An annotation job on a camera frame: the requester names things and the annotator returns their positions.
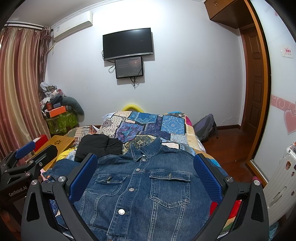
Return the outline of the blue patchwork quilt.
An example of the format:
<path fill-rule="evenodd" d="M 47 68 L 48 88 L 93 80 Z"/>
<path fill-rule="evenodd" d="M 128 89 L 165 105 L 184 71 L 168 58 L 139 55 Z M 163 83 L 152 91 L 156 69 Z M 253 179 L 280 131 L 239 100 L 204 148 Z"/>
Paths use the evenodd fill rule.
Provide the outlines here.
<path fill-rule="evenodd" d="M 193 148 L 188 144 L 185 116 L 179 111 L 166 114 L 117 111 L 103 117 L 98 133 L 118 138 L 123 144 L 131 141 L 144 144 L 160 138 L 164 143 L 176 143 L 191 152 Z"/>

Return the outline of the blue denim jacket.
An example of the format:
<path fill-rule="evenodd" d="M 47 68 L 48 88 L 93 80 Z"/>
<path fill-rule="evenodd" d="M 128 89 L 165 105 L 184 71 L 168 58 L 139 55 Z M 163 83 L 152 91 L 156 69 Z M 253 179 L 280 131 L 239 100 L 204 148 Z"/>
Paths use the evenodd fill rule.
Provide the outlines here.
<path fill-rule="evenodd" d="M 74 207 L 99 240 L 192 240 L 211 206 L 193 160 L 160 139 L 103 156 Z"/>

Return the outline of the black folded garment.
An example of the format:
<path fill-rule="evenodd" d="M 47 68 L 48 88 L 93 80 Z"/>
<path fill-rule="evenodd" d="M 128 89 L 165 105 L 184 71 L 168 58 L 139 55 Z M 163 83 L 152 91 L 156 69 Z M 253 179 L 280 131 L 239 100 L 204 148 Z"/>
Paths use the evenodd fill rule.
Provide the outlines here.
<path fill-rule="evenodd" d="M 123 143 L 118 138 L 110 138 L 103 134 L 84 136 L 76 150 L 74 161 L 81 163 L 89 154 L 95 154 L 97 158 L 106 155 L 121 155 Z"/>

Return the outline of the grey purple backpack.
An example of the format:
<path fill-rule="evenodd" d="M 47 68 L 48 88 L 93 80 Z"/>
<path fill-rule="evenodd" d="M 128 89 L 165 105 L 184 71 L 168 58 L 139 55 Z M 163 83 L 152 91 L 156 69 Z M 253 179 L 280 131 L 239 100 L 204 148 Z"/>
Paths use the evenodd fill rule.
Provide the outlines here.
<path fill-rule="evenodd" d="M 218 129 L 213 114 L 208 114 L 193 125 L 195 135 L 203 142 L 213 134 L 218 138 Z"/>

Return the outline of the red plush cushion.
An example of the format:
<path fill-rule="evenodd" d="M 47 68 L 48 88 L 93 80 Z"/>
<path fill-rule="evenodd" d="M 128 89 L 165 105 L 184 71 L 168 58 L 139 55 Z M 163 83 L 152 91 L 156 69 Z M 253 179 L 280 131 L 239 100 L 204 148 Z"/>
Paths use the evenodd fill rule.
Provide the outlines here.
<path fill-rule="evenodd" d="M 232 219 L 237 216 L 237 213 L 240 209 L 241 203 L 242 203 L 242 200 L 236 200 L 236 201 L 234 201 L 234 203 L 230 202 L 230 203 L 222 206 L 224 212 L 228 215 L 228 219 Z M 222 205 L 222 203 L 219 204 L 218 202 L 212 201 L 211 205 L 210 205 L 210 216 L 214 212 L 216 212 L 217 209 L 221 209 L 220 208 L 221 205 Z"/>

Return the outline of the red box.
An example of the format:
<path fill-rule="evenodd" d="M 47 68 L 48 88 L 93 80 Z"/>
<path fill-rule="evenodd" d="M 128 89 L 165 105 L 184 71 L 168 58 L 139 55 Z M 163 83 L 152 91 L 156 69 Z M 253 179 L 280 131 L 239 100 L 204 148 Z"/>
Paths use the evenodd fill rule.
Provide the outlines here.
<path fill-rule="evenodd" d="M 39 149 L 41 149 L 41 147 L 48 142 L 48 137 L 47 135 L 40 135 L 39 137 L 35 138 L 33 140 L 33 142 L 35 143 L 35 148 L 34 148 L 34 152 L 37 152 Z"/>

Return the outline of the small black wall monitor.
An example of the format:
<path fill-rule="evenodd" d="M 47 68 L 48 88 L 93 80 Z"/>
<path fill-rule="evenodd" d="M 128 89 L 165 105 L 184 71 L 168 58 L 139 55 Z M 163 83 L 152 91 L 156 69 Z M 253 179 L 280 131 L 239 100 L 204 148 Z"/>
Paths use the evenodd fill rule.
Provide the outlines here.
<path fill-rule="evenodd" d="M 117 79 L 143 76 L 142 56 L 115 59 Z"/>

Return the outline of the black wall television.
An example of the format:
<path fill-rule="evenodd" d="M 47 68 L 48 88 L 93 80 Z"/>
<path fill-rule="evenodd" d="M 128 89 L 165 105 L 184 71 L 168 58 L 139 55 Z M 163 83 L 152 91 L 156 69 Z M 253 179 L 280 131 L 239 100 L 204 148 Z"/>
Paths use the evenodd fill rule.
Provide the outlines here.
<path fill-rule="evenodd" d="M 125 30 L 102 36 L 104 60 L 154 53 L 151 28 Z"/>

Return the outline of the wooden lap desk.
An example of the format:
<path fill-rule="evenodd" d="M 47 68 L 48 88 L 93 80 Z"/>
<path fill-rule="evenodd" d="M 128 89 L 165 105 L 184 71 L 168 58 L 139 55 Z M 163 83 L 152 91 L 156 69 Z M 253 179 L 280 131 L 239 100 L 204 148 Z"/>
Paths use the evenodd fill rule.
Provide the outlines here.
<path fill-rule="evenodd" d="M 54 152 L 53 159 L 51 159 L 46 165 L 43 164 L 42 168 L 44 171 L 47 171 L 49 168 L 52 168 L 56 161 L 57 157 L 66 149 L 70 148 L 70 146 L 73 144 L 74 138 L 73 137 L 66 137 L 66 136 L 59 136 L 55 135 L 50 140 L 48 140 L 43 146 L 41 146 L 40 149 L 38 149 L 34 155 L 26 161 L 26 164 L 29 163 L 37 154 L 45 150 L 48 146 L 53 145 L 57 149 L 57 153 Z"/>

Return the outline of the white air conditioner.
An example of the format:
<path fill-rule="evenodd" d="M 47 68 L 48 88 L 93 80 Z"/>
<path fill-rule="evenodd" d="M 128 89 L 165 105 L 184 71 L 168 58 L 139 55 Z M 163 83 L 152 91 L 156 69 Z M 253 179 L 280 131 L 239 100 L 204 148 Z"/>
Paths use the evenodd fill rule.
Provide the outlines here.
<path fill-rule="evenodd" d="M 93 26 L 93 12 L 86 11 L 66 20 L 53 29 L 53 40 L 59 42 L 74 33 Z"/>

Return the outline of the orange box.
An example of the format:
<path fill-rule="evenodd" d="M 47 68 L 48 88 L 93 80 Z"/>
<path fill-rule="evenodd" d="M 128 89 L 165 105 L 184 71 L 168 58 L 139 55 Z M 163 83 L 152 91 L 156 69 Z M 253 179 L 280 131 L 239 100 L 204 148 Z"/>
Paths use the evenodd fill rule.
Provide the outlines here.
<path fill-rule="evenodd" d="M 53 118 L 55 116 L 58 116 L 59 114 L 63 114 L 66 112 L 65 106 L 60 106 L 58 108 L 52 109 L 51 111 L 46 110 L 45 114 L 47 118 Z"/>

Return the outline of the green storage box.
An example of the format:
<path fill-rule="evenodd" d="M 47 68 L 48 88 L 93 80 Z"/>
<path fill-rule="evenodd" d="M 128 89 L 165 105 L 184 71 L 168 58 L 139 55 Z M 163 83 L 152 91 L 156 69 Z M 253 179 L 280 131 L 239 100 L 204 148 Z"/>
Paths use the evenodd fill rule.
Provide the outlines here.
<path fill-rule="evenodd" d="M 73 112 L 65 112 L 53 118 L 46 119 L 49 132 L 52 135 L 67 133 L 69 130 L 78 125 L 77 115 Z"/>

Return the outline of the striped red curtain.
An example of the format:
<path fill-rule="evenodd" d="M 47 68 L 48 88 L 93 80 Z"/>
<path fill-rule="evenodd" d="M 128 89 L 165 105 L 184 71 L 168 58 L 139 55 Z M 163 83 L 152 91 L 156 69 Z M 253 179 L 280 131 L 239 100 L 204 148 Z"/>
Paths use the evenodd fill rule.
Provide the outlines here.
<path fill-rule="evenodd" d="M 1 158 L 50 136 L 40 107 L 41 35 L 28 28 L 1 30 Z"/>

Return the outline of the wooden door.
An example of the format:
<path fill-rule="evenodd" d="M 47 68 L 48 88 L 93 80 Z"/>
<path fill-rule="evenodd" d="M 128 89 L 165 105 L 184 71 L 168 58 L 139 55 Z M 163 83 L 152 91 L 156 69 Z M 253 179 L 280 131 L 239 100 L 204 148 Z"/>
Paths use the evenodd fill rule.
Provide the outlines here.
<path fill-rule="evenodd" d="M 246 90 L 241 129 L 250 138 L 261 134 L 265 118 L 267 57 L 261 32 L 255 24 L 240 28 L 246 65 Z"/>

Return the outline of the wooden overhead cabinet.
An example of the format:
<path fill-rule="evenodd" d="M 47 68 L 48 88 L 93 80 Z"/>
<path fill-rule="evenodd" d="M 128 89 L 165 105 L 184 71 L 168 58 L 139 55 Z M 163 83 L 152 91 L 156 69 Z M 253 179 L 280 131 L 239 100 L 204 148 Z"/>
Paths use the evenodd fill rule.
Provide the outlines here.
<path fill-rule="evenodd" d="M 216 23 L 242 28 L 253 23 L 250 10 L 244 0 L 206 0 L 209 19 Z"/>

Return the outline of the colourful fleece blanket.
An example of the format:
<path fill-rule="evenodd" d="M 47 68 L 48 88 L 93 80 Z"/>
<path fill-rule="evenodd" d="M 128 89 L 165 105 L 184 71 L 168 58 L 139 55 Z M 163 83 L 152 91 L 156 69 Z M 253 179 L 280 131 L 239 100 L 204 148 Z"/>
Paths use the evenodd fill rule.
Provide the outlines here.
<path fill-rule="evenodd" d="M 227 176 L 227 172 L 220 166 L 220 164 L 212 156 L 206 153 L 202 142 L 195 135 L 192 122 L 187 116 L 185 116 L 185 126 L 189 146 L 198 151 L 198 153 L 202 153 L 207 159 L 209 159 L 212 166 L 217 167 L 224 176 Z"/>

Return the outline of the white suitcase with stickers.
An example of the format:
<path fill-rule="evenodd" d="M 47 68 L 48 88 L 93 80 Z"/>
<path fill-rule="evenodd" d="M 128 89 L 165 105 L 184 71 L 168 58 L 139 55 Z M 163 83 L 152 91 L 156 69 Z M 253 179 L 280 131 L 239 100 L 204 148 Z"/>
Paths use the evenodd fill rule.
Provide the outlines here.
<path fill-rule="evenodd" d="M 295 205 L 295 144 L 289 146 L 263 192 L 269 225 L 273 225 Z"/>

